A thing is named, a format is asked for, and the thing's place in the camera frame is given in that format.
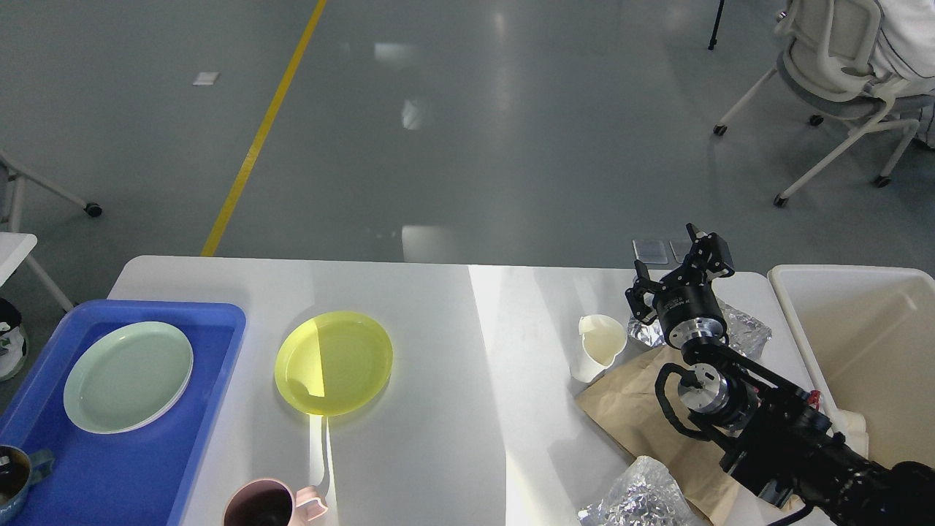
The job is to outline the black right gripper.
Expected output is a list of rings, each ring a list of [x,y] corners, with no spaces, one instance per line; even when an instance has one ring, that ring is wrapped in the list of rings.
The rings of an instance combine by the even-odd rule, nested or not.
[[[727,242],[687,224],[690,247],[678,269],[655,280],[644,261],[635,260],[636,276],[627,289],[632,316],[642,325],[659,319],[665,342],[673,348],[698,338],[724,340],[727,322],[712,282],[736,273]]]

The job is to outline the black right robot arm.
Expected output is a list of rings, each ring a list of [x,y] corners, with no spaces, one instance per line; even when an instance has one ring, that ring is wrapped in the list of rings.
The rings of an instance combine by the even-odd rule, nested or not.
[[[791,525],[820,509],[835,525],[931,525],[933,469],[920,462],[885,468],[856,453],[800,386],[729,346],[728,324],[712,283],[735,272],[728,244],[687,224],[690,248],[659,279],[636,260],[625,292],[635,319],[658,321],[682,364],[667,363],[654,393],[678,433],[711,442],[720,467],[759,499],[804,507]]]

